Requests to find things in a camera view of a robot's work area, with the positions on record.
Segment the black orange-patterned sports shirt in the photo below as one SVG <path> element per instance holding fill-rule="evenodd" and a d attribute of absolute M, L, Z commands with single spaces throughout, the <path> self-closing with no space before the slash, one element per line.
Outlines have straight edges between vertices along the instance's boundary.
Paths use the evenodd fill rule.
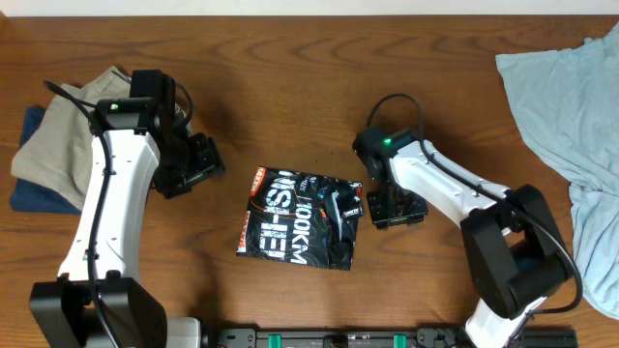
<path fill-rule="evenodd" d="M 364 216 L 362 193 L 360 182 L 260 166 L 236 254 L 348 271 Z"/>

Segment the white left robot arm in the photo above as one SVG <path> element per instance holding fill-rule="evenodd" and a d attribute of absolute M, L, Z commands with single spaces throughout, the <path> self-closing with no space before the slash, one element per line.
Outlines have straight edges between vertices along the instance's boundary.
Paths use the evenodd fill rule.
<path fill-rule="evenodd" d="M 168 317 L 139 280 L 150 190 L 166 198 L 222 173 L 215 141 L 190 135 L 173 101 L 101 100 L 91 114 L 93 164 L 74 241 L 30 310 L 52 347 L 199 347 L 201 323 Z"/>

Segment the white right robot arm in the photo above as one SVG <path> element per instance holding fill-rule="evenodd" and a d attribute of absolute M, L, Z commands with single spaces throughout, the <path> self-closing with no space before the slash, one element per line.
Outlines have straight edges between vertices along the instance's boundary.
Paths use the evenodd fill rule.
<path fill-rule="evenodd" d="M 542 193 L 474 175 L 411 130 L 360 132 L 353 151 L 390 192 L 414 193 L 459 227 L 480 300 L 456 347 L 575 347 L 572 333 L 528 332 L 543 303 L 577 276 Z"/>

